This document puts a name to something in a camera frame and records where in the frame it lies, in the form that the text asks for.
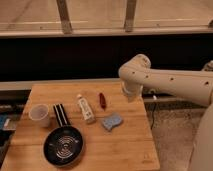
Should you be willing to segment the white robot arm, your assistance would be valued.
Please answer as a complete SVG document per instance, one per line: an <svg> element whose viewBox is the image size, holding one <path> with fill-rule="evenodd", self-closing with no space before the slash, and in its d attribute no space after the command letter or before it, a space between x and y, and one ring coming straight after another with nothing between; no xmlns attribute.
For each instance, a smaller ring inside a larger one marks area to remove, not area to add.
<svg viewBox="0 0 213 171"><path fill-rule="evenodd" d="M129 101L145 86L206 107L187 171L213 171L213 71L152 69L149 58L138 54L124 63L118 74Z"/></svg>

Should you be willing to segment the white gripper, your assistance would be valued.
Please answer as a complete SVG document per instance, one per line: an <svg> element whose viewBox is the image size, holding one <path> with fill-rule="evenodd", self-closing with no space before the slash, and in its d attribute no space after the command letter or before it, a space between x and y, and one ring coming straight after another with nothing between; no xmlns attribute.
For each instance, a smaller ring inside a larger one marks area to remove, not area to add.
<svg viewBox="0 0 213 171"><path fill-rule="evenodd" d="M133 102L142 94L143 86L133 82L124 81L122 83L122 92L128 102Z"/></svg>

